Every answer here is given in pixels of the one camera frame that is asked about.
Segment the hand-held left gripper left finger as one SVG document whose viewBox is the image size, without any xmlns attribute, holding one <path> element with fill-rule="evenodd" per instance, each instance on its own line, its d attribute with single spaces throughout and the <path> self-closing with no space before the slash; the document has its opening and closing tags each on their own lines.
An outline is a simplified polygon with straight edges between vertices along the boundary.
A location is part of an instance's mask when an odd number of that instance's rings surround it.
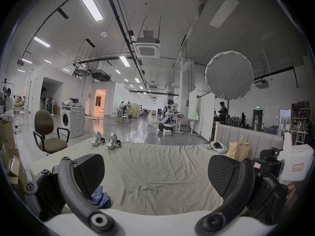
<svg viewBox="0 0 315 236">
<path fill-rule="evenodd" d="M 89 229 L 96 233 L 112 233 L 115 220 L 94 207 L 89 197 L 105 175 L 100 154 L 88 154 L 77 159 L 61 158 L 52 171 L 43 169 L 24 186 L 29 210 L 42 222 L 62 214 L 65 205 Z"/>
</svg>

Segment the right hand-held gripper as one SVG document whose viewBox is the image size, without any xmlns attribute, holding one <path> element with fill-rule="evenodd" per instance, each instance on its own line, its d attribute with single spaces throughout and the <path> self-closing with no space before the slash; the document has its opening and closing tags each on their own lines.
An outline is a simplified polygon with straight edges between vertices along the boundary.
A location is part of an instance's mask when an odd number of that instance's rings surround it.
<svg viewBox="0 0 315 236">
<path fill-rule="evenodd" d="M 302 182 L 314 166 L 314 149 L 308 144 L 292 145 L 291 134 L 285 132 L 283 149 L 262 150 L 260 158 L 251 160 L 251 164 L 256 177 L 271 174 L 281 183 Z"/>
</svg>

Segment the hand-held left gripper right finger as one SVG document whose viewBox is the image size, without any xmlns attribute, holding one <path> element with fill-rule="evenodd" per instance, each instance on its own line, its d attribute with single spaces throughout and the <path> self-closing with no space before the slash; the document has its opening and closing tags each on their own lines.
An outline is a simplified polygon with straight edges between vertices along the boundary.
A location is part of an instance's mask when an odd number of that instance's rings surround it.
<svg viewBox="0 0 315 236">
<path fill-rule="evenodd" d="M 213 155 L 208 178 L 223 203 L 196 223 L 196 233 L 218 233 L 246 208 L 250 218 L 266 226 L 278 224 L 289 189 L 271 173 L 261 173 L 250 159 L 241 162 Z"/>
</svg>

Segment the person's right hand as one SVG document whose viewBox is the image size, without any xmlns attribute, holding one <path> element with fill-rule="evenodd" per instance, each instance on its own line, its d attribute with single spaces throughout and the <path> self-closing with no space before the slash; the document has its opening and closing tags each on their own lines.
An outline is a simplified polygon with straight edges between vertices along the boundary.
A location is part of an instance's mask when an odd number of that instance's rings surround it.
<svg viewBox="0 0 315 236">
<path fill-rule="evenodd" d="M 286 203 L 284 206 L 284 210 L 286 213 L 288 213 L 292 209 L 292 207 L 298 200 L 296 182 L 291 182 L 290 184 L 287 185 L 287 187 L 289 190 L 289 194 L 287 196 Z"/>
</svg>

